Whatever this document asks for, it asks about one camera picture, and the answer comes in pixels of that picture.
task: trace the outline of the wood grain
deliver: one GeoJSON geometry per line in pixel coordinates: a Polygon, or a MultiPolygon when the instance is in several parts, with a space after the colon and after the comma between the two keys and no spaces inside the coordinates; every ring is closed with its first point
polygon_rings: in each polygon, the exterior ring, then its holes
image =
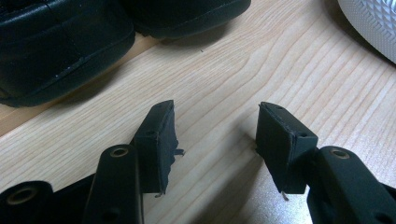
{"type": "MultiPolygon", "coordinates": [[[[103,74],[110,73],[121,64],[128,62],[136,55],[139,55],[141,52],[151,48],[152,46],[157,44],[158,41],[159,40],[151,38],[149,36],[143,37],[142,35],[136,35],[134,46],[121,59],[119,59],[116,63],[114,63],[111,67],[104,71],[103,74]]],[[[58,102],[69,98],[73,94],[74,93],[71,92],[70,94],[62,97],[61,99],[56,99],[52,102],[33,107],[13,108],[7,105],[0,105],[0,136],[17,128],[27,120],[34,118],[41,112],[57,104],[58,102]]]]}
{"type": "Polygon", "coordinates": [[[0,189],[61,189],[128,143],[149,108],[174,99],[179,147],[146,223],[310,223],[306,195],[278,194],[254,152],[258,103],[286,107],[319,147],[355,152],[396,186],[396,70],[331,0],[259,1],[212,31],[164,40],[0,138],[0,189]]]}

